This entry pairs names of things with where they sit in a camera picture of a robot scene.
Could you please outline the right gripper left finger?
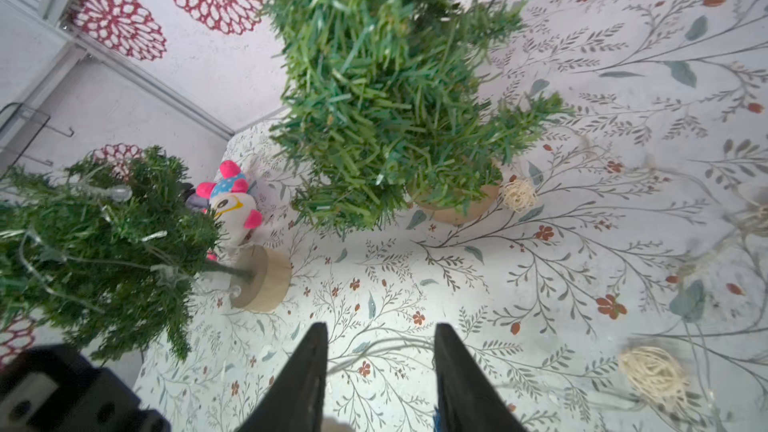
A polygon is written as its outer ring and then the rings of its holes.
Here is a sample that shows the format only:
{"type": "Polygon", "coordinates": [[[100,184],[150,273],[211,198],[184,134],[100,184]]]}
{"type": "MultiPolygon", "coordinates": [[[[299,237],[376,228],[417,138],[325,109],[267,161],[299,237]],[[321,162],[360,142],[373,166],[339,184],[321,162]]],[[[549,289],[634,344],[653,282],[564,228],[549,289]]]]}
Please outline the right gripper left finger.
{"type": "Polygon", "coordinates": [[[269,391],[237,431],[320,432],[327,353],[327,326],[313,323],[269,391]]]}

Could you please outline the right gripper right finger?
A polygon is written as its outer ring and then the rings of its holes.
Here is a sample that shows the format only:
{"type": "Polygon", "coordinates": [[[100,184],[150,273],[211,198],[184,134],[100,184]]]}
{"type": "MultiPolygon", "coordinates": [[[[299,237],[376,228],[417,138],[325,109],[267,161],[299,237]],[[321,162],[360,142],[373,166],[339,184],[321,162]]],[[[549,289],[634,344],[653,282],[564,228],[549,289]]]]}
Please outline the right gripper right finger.
{"type": "Polygon", "coordinates": [[[525,432],[481,368],[447,323],[436,326],[435,431],[525,432]]]}

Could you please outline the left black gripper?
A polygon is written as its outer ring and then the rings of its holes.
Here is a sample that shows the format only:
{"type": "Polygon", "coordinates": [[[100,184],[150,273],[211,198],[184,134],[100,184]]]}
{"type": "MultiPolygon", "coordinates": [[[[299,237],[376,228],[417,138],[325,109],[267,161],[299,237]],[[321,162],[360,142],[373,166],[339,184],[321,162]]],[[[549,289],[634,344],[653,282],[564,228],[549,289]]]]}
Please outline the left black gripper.
{"type": "Polygon", "coordinates": [[[169,431],[116,374],[64,345],[34,347],[1,371],[3,431],[169,431]]]}

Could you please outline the clear string light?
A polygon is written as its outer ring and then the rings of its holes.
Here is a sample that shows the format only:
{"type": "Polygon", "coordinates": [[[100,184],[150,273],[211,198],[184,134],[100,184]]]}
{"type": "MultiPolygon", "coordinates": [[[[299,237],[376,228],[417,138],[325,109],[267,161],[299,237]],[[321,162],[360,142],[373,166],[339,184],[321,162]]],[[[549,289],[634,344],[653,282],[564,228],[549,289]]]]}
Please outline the clear string light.
{"type": "Polygon", "coordinates": [[[462,226],[419,209],[339,239],[293,223],[296,179],[265,130],[227,154],[256,165],[278,217],[264,245],[293,266],[271,313],[231,305],[225,277],[193,302],[189,358],[155,343],[114,371],[177,431],[232,431],[309,326],[329,329],[325,413],[357,431],[428,431],[432,337],[452,325],[533,431],[767,427],[767,136],[750,129],[649,142],[550,135],[510,171],[537,204],[462,226]],[[688,404],[646,401],[622,352],[662,348],[688,404]]]}

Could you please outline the green christmas tree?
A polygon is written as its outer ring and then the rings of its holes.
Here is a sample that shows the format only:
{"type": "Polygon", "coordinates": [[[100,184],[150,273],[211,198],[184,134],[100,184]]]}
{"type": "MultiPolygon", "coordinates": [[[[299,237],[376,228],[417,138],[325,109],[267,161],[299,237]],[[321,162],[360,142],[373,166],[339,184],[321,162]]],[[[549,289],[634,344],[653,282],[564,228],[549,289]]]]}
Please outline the green christmas tree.
{"type": "Polygon", "coordinates": [[[479,68],[521,30],[506,0],[267,0],[283,41],[286,118],[272,129],[303,170],[301,222],[347,233],[410,201],[466,210],[547,124],[556,93],[483,100],[479,68]]]}
{"type": "Polygon", "coordinates": [[[185,360],[197,278],[240,290],[264,273],[228,254],[224,224],[185,203],[187,166],[152,146],[117,168],[87,156],[59,173],[21,166],[1,180],[1,322],[33,316],[95,360],[165,337],[185,360]]]}

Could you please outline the beige rattan ball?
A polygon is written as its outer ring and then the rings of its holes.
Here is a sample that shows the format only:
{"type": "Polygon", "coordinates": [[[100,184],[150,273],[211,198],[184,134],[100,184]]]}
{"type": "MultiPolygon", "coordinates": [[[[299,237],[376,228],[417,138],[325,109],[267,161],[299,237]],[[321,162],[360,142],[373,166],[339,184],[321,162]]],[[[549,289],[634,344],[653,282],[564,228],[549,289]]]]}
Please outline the beige rattan ball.
{"type": "Polygon", "coordinates": [[[670,409],[688,404],[688,375],[666,350],[640,346],[622,352],[619,369],[633,389],[646,401],[670,409]]]}
{"type": "Polygon", "coordinates": [[[529,178],[520,178],[506,184],[500,191],[502,204],[516,213],[527,212],[538,201],[536,187],[529,178]]]}

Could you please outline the colourful plush toy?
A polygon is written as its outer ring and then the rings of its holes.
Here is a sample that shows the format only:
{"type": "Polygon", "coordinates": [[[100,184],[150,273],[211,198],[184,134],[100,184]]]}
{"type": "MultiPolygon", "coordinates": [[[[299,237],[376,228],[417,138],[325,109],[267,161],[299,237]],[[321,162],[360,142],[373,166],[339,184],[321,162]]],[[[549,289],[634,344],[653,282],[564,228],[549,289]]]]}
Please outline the colourful plush toy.
{"type": "Polygon", "coordinates": [[[192,210],[212,213],[220,226],[220,239],[207,258],[217,261],[227,253],[243,245],[263,225],[262,214],[257,210],[255,198],[248,193],[249,182],[241,167],[232,160],[219,166],[221,177],[215,182],[202,182],[197,186],[182,184],[182,198],[192,210]]]}

